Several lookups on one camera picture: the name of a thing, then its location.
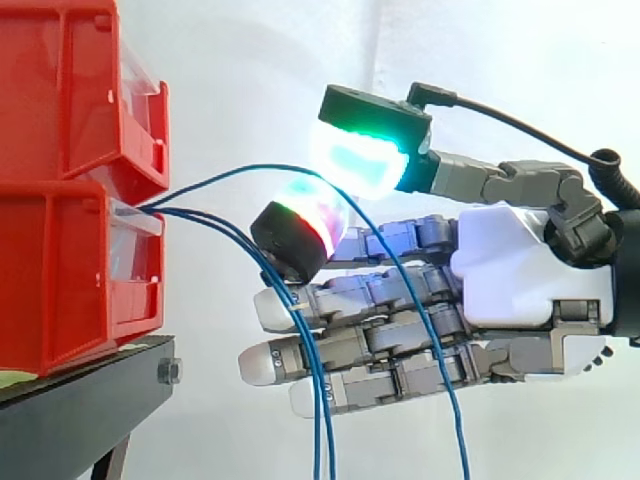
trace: white fingertip pad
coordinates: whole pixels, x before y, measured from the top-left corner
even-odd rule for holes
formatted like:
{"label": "white fingertip pad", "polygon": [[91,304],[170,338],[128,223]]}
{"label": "white fingertip pad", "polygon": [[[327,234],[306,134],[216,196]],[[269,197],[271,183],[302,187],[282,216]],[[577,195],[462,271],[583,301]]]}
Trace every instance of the white fingertip pad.
{"label": "white fingertip pad", "polygon": [[577,375],[606,347],[604,336],[568,335],[564,337],[564,374]]}
{"label": "white fingertip pad", "polygon": [[291,385],[289,389],[289,400],[291,401],[293,413],[302,418],[313,418],[313,393],[313,380],[311,377],[303,378]]}
{"label": "white fingertip pad", "polygon": [[249,385],[263,387],[276,383],[276,370],[268,343],[247,348],[238,357],[240,376]]}
{"label": "white fingertip pad", "polygon": [[253,303],[260,325],[265,331],[286,333],[295,326],[291,313],[282,304],[273,288],[267,288],[258,293],[253,297]]}

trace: black cable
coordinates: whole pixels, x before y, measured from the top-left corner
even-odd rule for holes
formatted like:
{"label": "black cable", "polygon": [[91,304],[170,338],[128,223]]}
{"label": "black cable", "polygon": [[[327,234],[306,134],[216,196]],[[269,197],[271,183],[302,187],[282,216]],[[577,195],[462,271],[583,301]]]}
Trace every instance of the black cable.
{"label": "black cable", "polygon": [[589,176],[598,191],[620,210],[640,209],[640,192],[620,171],[620,155],[603,148],[591,156],[605,162],[611,160],[612,163],[617,163],[612,168],[589,167]]}
{"label": "black cable", "polygon": [[571,148],[570,146],[562,143],[561,141],[553,138],[550,135],[538,130],[537,128],[525,123],[521,120],[518,120],[511,115],[508,115],[504,112],[501,112],[498,109],[493,107],[489,107],[488,105],[483,105],[482,103],[478,103],[474,100],[469,100],[468,98],[457,97],[456,106],[466,108],[467,110],[472,110],[474,112],[480,113],[482,115],[486,115],[488,117],[493,118],[494,120],[498,120],[504,124],[507,124],[517,130],[520,130],[527,135],[532,136],[536,140],[541,141],[542,143],[549,145],[551,148],[555,148],[559,152],[565,154],[567,157],[573,158],[578,162],[584,163],[585,165],[601,167],[601,168],[615,168],[616,165],[620,165],[620,159],[618,158],[617,162],[607,162],[600,160],[598,158],[593,158],[584,153],[579,152]]}
{"label": "black cable", "polygon": [[498,109],[460,97],[456,92],[433,85],[416,82],[411,85],[407,102],[424,109],[427,105],[441,107],[462,107],[486,115],[509,125],[542,143],[558,150],[578,162],[589,166],[589,176],[597,190],[620,210],[640,209],[640,191],[627,180],[620,170],[621,158],[613,150],[602,149],[592,155],[585,155],[560,142],[537,128],[518,120]]}

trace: blue cable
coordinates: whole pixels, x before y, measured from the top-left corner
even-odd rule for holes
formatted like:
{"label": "blue cable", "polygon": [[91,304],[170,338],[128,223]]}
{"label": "blue cable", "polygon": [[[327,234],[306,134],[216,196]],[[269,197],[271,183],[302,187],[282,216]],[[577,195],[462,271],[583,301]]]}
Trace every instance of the blue cable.
{"label": "blue cable", "polygon": [[307,356],[311,362],[311,377],[314,387],[314,480],[320,479],[320,467],[321,467],[321,454],[320,454],[320,403],[322,401],[322,407],[324,410],[325,428],[327,429],[327,443],[329,444],[329,462],[330,462],[330,478],[334,480],[336,478],[336,466],[335,466],[335,442],[333,434],[333,425],[331,423],[331,411],[329,408],[328,398],[324,389],[324,368],[322,362],[319,359],[319,353],[313,340],[304,317],[297,310],[291,310],[290,307],[295,305],[295,301],[286,287],[286,284],[282,281],[278,273],[273,266],[264,257],[263,253],[258,247],[249,239],[242,230],[236,227],[231,222],[217,217],[215,215],[200,212],[198,210],[182,209],[182,208],[153,208],[149,206],[142,207],[145,213],[148,214],[164,214],[189,220],[195,223],[212,228],[223,235],[227,236],[238,244],[247,254],[253,258],[256,263],[262,268],[263,272],[267,275],[271,286],[276,291],[276,294],[280,298],[285,308],[289,310],[294,324],[300,332],[300,336],[303,341],[303,345],[307,352]]}
{"label": "blue cable", "polygon": [[[155,202],[148,204],[146,207],[156,207],[158,205],[162,205],[163,203],[166,203],[170,200],[178,198],[186,193],[206,187],[208,185],[211,185],[212,183],[218,182],[225,178],[229,178],[239,173],[244,173],[244,172],[249,172],[254,170],[280,170],[280,171],[296,172],[296,173],[302,173],[305,175],[311,175],[314,177],[322,178],[324,180],[324,178],[317,172],[310,170],[308,168],[298,167],[295,165],[282,165],[282,164],[269,164],[269,163],[246,165],[243,167],[235,168],[233,170],[229,170],[228,172],[222,173],[220,175],[216,175],[214,177],[208,178],[206,180],[195,183],[193,185],[189,185],[187,187],[181,188],[180,190],[177,190],[172,194],[169,194]],[[442,349],[442,344],[440,343],[440,338],[438,337],[435,327],[433,326],[431,317],[425,311],[422,303],[420,302],[418,294],[416,293],[416,290],[411,282],[411,279],[409,278],[409,275],[406,269],[398,259],[397,255],[393,252],[391,247],[389,247],[384,237],[382,236],[382,233],[380,233],[380,231],[378,230],[378,227],[371,221],[371,219],[362,211],[360,206],[349,195],[347,195],[343,190],[336,187],[332,183],[330,182],[327,182],[327,183],[331,185],[336,190],[336,192],[338,192],[338,194],[340,194],[340,196],[342,196],[345,199],[345,201],[351,206],[351,208],[353,208],[354,211],[360,216],[360,218],[362,218],[362,220],[367,224],[369,229],[371,229],[373,234],[376,236],[376,238],[380,242],[380,245],[384,248],[385,252],[387,253],[387,255],[389,255],[389,258],[391,258],[393,264],[396,266],[396,268],[400,272],[400,276],[402,277],[403,281],[407,286],[407,290],[409,291],[411,299],[416,305],[418,314],[420,315],[420,319],[422,320],[422,323],[424,324],[425,329],[427,330],[427,333],[429,334],[429,337],[431,338],[431,342],[433,344],[433,350],[434,350],[436,360],[438,362],[440,375],[442,376],[442,379],[444,381],[444,385],[449,395],[449,400],[451,402],[451,409],[453,410],[456,437],[458,441],[458,449],[460,451],[460,461],[462,464],[464,480],[470,480],[471,472],[469,468],[469,458],[467,455],[467,447],[466,447],[466,442],[464,438],[462,412],[460,411],[460,404],[458,403],[458,397],[453,387],[453,382],[451,381],[451,377],[449,376],[449,372],[447,371],[447,367],[444,360],[444,351]]]}

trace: black table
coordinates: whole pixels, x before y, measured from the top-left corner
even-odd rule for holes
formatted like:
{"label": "black table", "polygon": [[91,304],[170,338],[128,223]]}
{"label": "black table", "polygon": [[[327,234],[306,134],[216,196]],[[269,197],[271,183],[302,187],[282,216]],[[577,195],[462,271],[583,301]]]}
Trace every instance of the black table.
{"label": "black table", "polygon": [[173,337],[148,336],[101,361],[0,389],[0,479],[119,480],[129,435],[181,376]]}

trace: cable connector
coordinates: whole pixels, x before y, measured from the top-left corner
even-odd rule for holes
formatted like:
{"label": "cable connector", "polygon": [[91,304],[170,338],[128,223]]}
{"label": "cable connector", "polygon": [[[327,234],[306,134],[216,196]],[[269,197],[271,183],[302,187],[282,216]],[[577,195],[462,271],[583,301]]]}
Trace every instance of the cable connector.
{"label": "cable connector", "polygon": [[414,82],[407,95],[407,103],[422,109],[427,105],[455,107],[458,104],[458,94],[426,83]]}

